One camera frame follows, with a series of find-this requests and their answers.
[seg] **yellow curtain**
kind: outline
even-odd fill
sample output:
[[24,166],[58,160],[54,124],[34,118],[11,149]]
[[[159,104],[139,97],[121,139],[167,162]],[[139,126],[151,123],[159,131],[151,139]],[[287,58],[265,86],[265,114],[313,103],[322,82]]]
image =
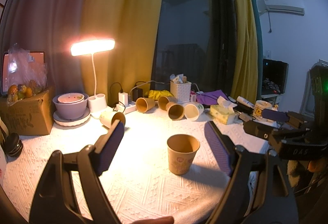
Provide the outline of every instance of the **yellow curtain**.
[[231,96],[254,103],[257,92],[257,38],[252,0],[236,0],[237,54]]
[[[109,104],[117,102],[120,82],[129,92],[136,81],[148,81],[154,58],[162,0],[85,0],[81,33],[84,37],[114,38],[115,48],[95,53],[97,93]],[[93,94],[94,79],[90,56],[81,56],[85,91]]]

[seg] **purple bowl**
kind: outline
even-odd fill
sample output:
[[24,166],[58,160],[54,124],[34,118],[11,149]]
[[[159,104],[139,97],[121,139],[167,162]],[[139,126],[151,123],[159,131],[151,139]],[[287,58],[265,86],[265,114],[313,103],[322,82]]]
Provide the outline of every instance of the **purple bowl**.
[[71,104],[59,103],[58,97],[60,97],[61,94],[53,98],[52,101],[54,102],[56,109],[62,118],[67,120],[77,120],[83,116],[87,107],[89,95],[86,93],[82,94],[84,94],[84,100]]

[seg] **clear plastic bag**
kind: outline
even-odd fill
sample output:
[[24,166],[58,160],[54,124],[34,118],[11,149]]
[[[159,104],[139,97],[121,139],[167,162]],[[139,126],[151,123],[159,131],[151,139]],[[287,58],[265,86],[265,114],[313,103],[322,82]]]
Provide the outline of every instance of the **clear plastic bag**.
[[7,105],[30,98],[47,86],[47,65],[35,62],[30,51],[14,44],[8,51]]

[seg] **screw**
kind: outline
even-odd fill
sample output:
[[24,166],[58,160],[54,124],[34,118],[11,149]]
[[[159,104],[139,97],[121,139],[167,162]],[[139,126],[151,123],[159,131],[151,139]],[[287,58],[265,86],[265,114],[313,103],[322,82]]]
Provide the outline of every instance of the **screw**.
[[235,150],[242,153],[245,148],[242,145],[236,145]]
[[277,152],[274,151],[273,149],[270,149],[269,150],[269,155],[275,157],[275,156],[277,156]]

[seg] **window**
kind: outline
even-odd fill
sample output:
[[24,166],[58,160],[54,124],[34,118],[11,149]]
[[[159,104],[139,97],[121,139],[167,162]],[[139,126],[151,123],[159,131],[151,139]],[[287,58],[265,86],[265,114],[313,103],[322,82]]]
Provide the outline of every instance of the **window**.
[[162,0],[153,80],[183,73],[203,91],[230,94],[235,53],[234,0]]

